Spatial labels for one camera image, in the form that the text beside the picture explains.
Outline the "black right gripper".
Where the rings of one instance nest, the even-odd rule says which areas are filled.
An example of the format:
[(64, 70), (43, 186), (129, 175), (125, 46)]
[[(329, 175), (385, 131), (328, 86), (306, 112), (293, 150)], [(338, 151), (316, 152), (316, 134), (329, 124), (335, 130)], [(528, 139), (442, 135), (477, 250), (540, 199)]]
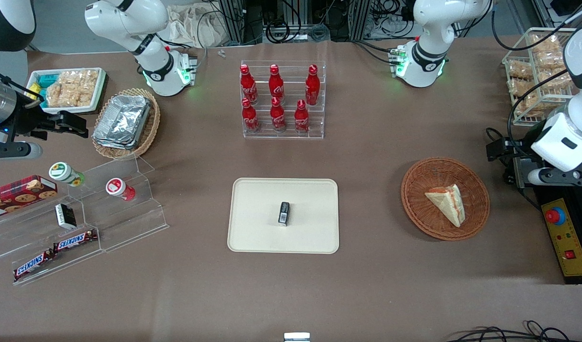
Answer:
[(57, 125), (54, 115), (42, 110), (14, 111), (7, 118), (7, 142), (13, 142), (18, 135), (34, 136), (45, 141), (47, 132), (69, 133), (88, 138), (85, 119), (76, 114), (58, 112)]

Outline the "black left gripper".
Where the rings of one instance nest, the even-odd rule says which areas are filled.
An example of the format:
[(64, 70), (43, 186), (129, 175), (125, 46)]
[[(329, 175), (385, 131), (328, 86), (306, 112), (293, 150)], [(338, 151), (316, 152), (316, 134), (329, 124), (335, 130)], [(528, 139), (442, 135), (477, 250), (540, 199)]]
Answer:
[(530, 151), (530, 149), (525, 149), (522, 139), (516, 141), (510, 137), (504, 137), (504, 141), (493, 141), (487, 144), (487, 161), (510, 164), (514, 158), (519, 158), (534, 162), (535, 157)]

